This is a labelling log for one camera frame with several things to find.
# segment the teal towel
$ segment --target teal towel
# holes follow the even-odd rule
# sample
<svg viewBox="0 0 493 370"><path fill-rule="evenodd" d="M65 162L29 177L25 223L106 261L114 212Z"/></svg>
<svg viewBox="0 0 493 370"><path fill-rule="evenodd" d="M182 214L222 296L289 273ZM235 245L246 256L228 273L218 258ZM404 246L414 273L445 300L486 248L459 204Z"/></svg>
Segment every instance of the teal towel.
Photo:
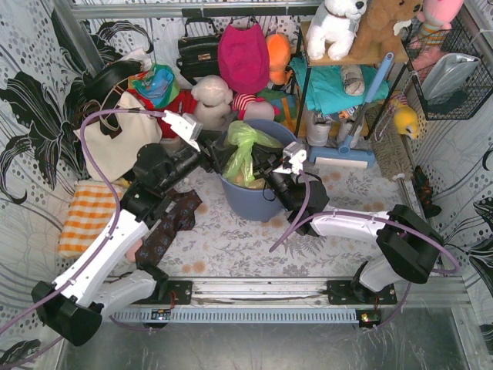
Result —
<svg viewBox="0 0 493 370"><path fill-rule="evenodd" d="M293 58L290 66L296 73L296 79L303 91L307 72L305 61L301 58ZM377 70L368 66L361 66L361 71L363 72L364 84L368 88L377 74ZM378 87L374 101L385 99L388 91L389 82L383 81ZM313 67L311 69L310 85L307 90L307 108L309 110L328 115L363 104L365 96L366 94L350 96L344 92L339 66Z"/></svg>

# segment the orange plush toy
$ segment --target orange plush toy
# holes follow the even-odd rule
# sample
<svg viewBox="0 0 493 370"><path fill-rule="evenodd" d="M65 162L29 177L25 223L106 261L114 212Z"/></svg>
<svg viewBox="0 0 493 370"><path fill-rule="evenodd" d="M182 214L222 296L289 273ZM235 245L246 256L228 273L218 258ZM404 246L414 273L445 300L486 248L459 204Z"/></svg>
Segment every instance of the orange plush toy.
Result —
<svg viewBox="0 0 493 370"><path fill-rule="evenodd" d="M270 81L274 85L286 85L293 74L293 71L286 73L286 66L291 57L290 42L280 33L267 36L265 41L269 50Z"/></svg>
<svg viewBox="0 0 493 370"><path fill-rule="evenodd" d="M350 55L356 59L368 53L372 41L380 43L380 54L396 53L401 45L401 30L421 10L423 0L373 0L360 21Z"/></svg>

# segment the plaid towel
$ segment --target plaid towel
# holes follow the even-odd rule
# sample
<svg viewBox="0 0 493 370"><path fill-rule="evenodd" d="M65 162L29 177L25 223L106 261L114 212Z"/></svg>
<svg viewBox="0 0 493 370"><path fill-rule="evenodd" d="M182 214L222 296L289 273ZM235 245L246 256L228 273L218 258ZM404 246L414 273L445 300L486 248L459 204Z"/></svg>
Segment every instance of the plaid towel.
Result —
<svg viewBox="0 0 493 370"><path fill-rule="evenodd" d="M121 199L122 188L114 187ZM59 255L78 257L84 253L107 225L115 208L113 195L103 182L79 181L60 236Z"/></svg>

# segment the wire basket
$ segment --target wire basket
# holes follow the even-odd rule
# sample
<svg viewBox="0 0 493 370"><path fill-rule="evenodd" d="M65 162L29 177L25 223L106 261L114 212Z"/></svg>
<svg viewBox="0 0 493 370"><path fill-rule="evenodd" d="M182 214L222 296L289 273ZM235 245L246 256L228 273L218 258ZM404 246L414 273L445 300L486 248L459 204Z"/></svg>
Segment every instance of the wire basket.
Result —
<svg viewBox="0 0 493 370"><path fill-rule="evenodd" d="M415 19L412 26L404 30L402 40L409 56L408 68L418 72L418 77L413 78L413 82L426 119L429 121L470 119L493 93L491 73L481 60L459 89L426 100L421 84L440 56L444 53L458 52L479 58L480 54L472 45L471 36L458 19L452 22L451 30L438 31L418 39L420 26L421 23Z"/></svg>

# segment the metal base plate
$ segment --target metal base plate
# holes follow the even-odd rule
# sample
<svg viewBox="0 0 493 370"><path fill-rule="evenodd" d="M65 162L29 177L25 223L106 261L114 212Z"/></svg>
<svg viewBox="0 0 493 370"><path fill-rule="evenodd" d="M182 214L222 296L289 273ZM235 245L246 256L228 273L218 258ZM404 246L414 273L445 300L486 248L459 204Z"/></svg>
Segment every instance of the metal base plate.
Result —
<svg viewBox="0 0 493 370"><path fill-rule="evenodd" d="M192 281L168 281L168 288L166 289L166 294L164 294L163 299L157 300L153 298L141 299L140 301L135 302L134 304L164 304L171 305L171 292L174 291L176 293L175 306L183 306L186 304L190 304L192 301Z"/></svg>
<svg viewBox="0 0 493 370"><path fill-rule="evenodd" d="M353 308L166 308L127 307L113 317L127 324L357 324Z"/></svg>
<svg viewBox="0 0 493 370"><path fill-rule="evenodd" d="M327 282L327 294L330 304L337 305L366 305L359 302L354 297L353 289L350 286L351 280L329 280ZM381 291L375 294L378 297L378 305L397 304L397 296L393 284L388 285Z"/></svg>

